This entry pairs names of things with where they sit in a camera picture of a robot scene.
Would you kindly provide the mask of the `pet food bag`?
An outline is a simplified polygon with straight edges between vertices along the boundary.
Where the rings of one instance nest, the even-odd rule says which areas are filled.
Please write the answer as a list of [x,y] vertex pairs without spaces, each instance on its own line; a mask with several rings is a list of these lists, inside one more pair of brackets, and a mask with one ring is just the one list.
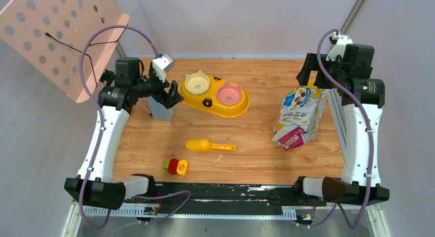
[[290,91],[281,104],[272,141],[285,150],[303,146],[317,134],[330,90],[313,83]]

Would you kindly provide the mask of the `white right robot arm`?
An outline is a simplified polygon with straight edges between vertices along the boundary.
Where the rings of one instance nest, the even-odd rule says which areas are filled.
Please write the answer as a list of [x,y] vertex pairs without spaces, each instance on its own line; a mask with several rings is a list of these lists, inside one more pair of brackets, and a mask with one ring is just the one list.
[[294,185],[296,203],[306,205],[313,197],[326,202],[367,206],[389,200],[389,189],[381,185],[378,169],[378,128],[385,104],[385,84],[371,78],[374,47],[336,44],[328,54],[307,55],[297,80],[336,89],[342,99],[346,122],[346,150],[341,177],[301,176]]

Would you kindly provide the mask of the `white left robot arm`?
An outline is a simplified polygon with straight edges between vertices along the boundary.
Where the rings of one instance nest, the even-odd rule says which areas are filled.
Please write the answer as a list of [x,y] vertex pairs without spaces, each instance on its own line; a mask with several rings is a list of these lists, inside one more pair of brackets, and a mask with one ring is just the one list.
[[166,80],[175,63],[160,55],[150,63],[148,75],[137,57],[121,57],[115,71],[105,70],[100,81],[105,86],[98,94],[97,120],[91,144],[76,177],[67,178],[64,189],[84,206],[119,209],[124,200],[138,196],[145,203],[157,196],[154,177],[133,174],[123,180],[113,179],[116,149],[133,106],[143,97],[151,97],[166,110],[183,101],[176,81]]

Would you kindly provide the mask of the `aluminium frame rail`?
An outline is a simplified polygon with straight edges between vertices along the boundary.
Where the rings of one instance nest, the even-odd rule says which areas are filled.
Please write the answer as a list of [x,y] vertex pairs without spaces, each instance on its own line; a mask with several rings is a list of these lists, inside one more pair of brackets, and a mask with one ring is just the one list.
[[140,201],[119,210],[86,207],[93,230],[73,203],[62,236],[391,236],[383,209],[368,207],[356,229],[349,229],[339,208],[278,206],[265,200],[218,201],[183,198],[162,205]]

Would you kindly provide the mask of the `pink cat-ear bowl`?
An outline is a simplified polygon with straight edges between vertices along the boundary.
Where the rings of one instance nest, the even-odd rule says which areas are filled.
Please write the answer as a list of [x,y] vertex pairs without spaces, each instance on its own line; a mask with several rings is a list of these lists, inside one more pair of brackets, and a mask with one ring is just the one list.
[[238,104],[242,96],[242,86],[231,82],[225,82],[216,92],[219,102],[227,106]]

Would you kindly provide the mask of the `pink perforated music stand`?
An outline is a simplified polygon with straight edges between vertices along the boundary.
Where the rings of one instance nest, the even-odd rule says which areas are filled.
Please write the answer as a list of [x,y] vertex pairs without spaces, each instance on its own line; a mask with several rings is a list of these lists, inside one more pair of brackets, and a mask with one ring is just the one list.
[[81,103],[129,19],[116,0],[11,0],[1,10],[1,39]]

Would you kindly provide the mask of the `red yellow green toy block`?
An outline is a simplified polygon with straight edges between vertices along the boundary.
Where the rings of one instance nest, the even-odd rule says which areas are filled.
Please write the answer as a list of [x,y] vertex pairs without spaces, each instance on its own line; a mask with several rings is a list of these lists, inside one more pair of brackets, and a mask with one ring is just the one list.
[[164,162],[163,168],[172,175],[186,176],[188,173],[189,164],[186,160],[178,160],[172,158]]

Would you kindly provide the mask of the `cream cat-ear bowl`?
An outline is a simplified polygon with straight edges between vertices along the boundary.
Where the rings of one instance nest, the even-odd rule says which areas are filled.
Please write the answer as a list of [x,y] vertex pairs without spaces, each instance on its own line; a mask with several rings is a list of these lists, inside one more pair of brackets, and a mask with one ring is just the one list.
[[185,88],[190,94],[202,95],[209,90],[210,85],[210,78],[202,70],[185,76]]

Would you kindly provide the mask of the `translucent blue plastic container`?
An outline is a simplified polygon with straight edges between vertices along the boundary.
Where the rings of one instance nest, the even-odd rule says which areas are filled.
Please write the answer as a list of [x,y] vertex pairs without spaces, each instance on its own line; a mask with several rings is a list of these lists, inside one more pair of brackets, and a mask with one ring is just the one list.
[[147,97],[147,100],[150,106],[152,118],[154,120],[170,121],[173,119],[176,111],[176,106],[167,109],[162,104],[158,103],[152,96]]

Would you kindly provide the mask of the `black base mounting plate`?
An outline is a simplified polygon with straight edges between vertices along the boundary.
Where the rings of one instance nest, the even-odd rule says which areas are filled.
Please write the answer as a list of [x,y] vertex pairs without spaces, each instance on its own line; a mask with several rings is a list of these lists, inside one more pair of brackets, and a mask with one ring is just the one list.
[[203,216],[281,215],[284,207],[312,211],[326,206],[318,198],[297,199],[290,185],[157,182],[153,197],[165,195],[161,200],[125,202],[157,204],[163,214],[180,207],[178,214]]

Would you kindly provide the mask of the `yellow plastic scoop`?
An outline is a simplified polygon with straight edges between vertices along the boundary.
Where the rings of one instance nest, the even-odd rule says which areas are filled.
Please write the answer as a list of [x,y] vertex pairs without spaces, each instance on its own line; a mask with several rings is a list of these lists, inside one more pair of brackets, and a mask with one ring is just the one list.
[[217,151],[236,151],[236,145],[226,145],[212,143],[208,139],[188,140],[185,143],[188,150],[195,152],[209,152],[211,150]]

